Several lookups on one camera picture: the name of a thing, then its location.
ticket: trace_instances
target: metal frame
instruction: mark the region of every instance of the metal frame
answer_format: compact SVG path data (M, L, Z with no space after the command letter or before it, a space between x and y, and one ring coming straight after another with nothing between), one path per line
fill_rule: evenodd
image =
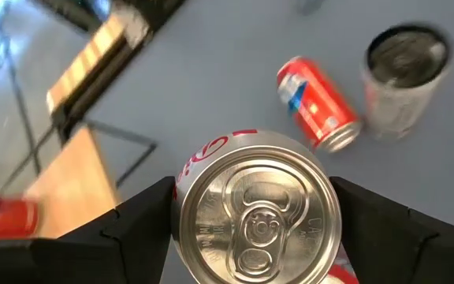
M101 19L77 5L74 1L65 0L33 0L34 3L41 5L52 12L56 17L68 21L72 26L82 32L95 32L102 24Z
M95 74L87 76L81 87L55 108L51 117L57 126L62 143L65 143L71 137L75 125L84 119L85 114L99 101L105 90L153 39L154 34L174 15L183 2L184 0L113 1L112 12L116 13L118 6L130 7L144 18L149 30L137 46L132 47L132 44L126 38L117 41L116 46L102 60L103 63L95 71ZM124 21L130 22L134 19L124 19Z
M150 138L147 138L143 135L133 133L124 129L119 129L112 125L107 125L102 122L92 121L92 120L83 120L83 122L90 130L99 131L108 136L122 139L125 141L130 141L142 146L146 146L145 151L141 153L140 156L124 171L124 173L118 177L115 181L117 188L120 188L124 182L134 173L135 170L150 156L150 154L157 148L157 143ZM52 137L52 134L55 133L57 126L51 125L48 130L39 138L36 146L31 150L31 152L20 162L17 168L8 176L3 186L0 188L0 194L3 194L15 181L19 174L25 169L25 167L34 160L36 157L39 160L38 153L41 147ZM36 173L36 177L41 173L41 169Z

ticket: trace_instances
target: gray floor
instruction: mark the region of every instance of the gray floor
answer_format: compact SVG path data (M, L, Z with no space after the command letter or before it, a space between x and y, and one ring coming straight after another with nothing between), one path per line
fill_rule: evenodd
M89 36L25 1L13 2L2 27L10 37L17 84L36 142L50 127L45 102L47 90L84 47ZM0 69L0 187L30 151L15 92L7 63ZM39 153L44 166L59 149L57 137L52 137ZM19 193L34 179L34 168L28 165L6 193Z
M272 129L305 139L275 92L289 58L319 61L363 111L359 66L367 44L401 21L432 21L454 40L454 2L325 0L300 16L294 1L189 0L112 86L90 117L156 139L159 148L121 189L125 197L173 175L205 141L234 129ZM365 133L336 155L340 175L454 224L454 60L425 117L407 139L381 144ZM170 249L163 283L193 280Z

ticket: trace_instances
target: can lid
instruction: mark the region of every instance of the can lid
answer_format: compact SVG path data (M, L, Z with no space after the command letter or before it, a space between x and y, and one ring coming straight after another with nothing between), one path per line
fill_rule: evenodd
M367 49L367 65L376 80L394 88L432 81L448 63L450 46L437 30L402 24L378 35Z
M206 171L181 216L182 256L198 282L323 280L341 240L341 214L317 165L252 146Z
M350 122L330 133L319 145L329 153L334 153L348 146L360 134L362 123Z

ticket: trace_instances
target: tipped over can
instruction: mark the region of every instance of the tipped over can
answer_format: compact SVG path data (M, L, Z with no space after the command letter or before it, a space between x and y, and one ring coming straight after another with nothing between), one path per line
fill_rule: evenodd
M362 124L343 95L311 60L295 57L277 73L277 92L313 148L339 151Z
M409 133L447 73L451 44L436 28L401 24L367 48L363 81L367 122L381 139Z
M195 280L318 284L341 240L337 196L317 159L281 134L236 131L177 177L172 232Z
M0 239L32 237L39 227L39 215L34 201L0 198Z

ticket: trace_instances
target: red soda can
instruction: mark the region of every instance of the red soda can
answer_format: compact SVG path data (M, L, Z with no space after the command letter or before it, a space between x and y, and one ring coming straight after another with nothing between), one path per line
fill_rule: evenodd
M38 223L39 205L36 202L0 198L0 239L31 237Z
M341 266L334 264L322 284L359 284L359 280Z
M311 60L285 63L277 73L277 91L313 148L339 151L359 135L358 116Z

